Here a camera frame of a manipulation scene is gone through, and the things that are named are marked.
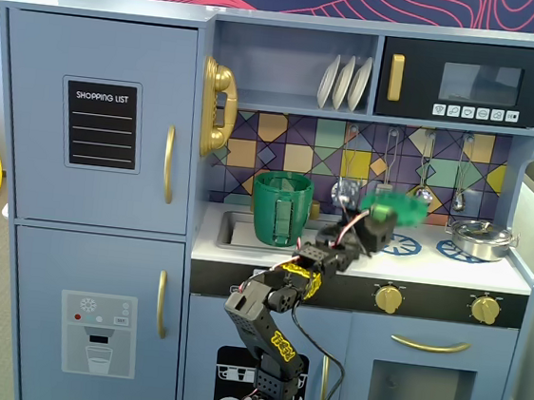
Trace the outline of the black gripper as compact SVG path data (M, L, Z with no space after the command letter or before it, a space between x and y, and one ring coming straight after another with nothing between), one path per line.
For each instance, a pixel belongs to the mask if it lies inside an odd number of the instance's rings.
M360 214L362 218L356 227L356 233L363 253L370 257L383 250L391 240L393 230L398 221L395 212L389 212L383 220L370 217L375 206L363 210Z

